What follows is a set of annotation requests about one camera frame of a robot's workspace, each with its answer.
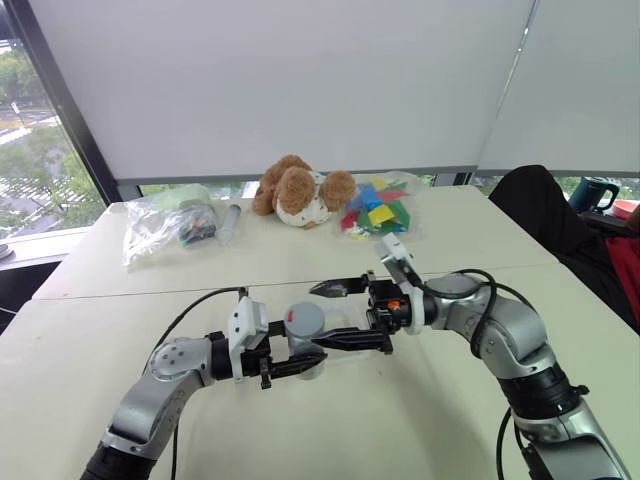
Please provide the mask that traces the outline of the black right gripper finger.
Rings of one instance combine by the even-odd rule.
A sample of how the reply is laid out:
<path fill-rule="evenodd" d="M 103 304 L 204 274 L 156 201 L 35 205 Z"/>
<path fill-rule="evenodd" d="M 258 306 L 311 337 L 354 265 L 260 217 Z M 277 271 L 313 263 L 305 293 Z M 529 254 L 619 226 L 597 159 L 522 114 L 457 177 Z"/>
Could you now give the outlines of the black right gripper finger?
<path fill-rule="evenodd" d="M 386 334 L 380 330 L 345 327 L 316 335 L 311 342 L 324 348 L 343 351 L 384 351 Z"/>
<path fill-rule="evenodd" d="M 309 293 L 324 298 L 344 298 L 349 295 L 362 294 L 369 286 L 365 276 L 331 279 L 314 285 Z"/>

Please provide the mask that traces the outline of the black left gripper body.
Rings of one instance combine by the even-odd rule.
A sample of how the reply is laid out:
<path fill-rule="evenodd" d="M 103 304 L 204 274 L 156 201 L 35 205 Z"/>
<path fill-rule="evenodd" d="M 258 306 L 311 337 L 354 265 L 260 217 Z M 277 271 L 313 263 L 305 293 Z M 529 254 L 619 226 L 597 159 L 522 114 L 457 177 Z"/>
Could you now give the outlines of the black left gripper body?
<path fill-rule="evenodd" d="M 246 347 L 240 358 L 244 377 L 259 377 L 262 390 L 272 386 L 273 358 L 270 340 L 267 336 L 260 339 L 255 347 Z"/>

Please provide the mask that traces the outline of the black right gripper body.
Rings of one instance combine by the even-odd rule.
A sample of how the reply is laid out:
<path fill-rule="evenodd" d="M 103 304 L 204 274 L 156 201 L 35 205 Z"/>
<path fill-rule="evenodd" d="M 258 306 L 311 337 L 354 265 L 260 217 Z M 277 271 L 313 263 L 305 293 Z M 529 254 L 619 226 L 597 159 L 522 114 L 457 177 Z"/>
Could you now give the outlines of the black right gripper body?
<path fill-rule="evenodd" d="M 412 321 L 410 298 L 389 279 L 377 279 L 373 271 L 366 274 L 369 295 L 367 319 L 372 330 L 382 333 L 381 346 L 377 350 L 390 355 L 393 353 L 391 336 Z"/>

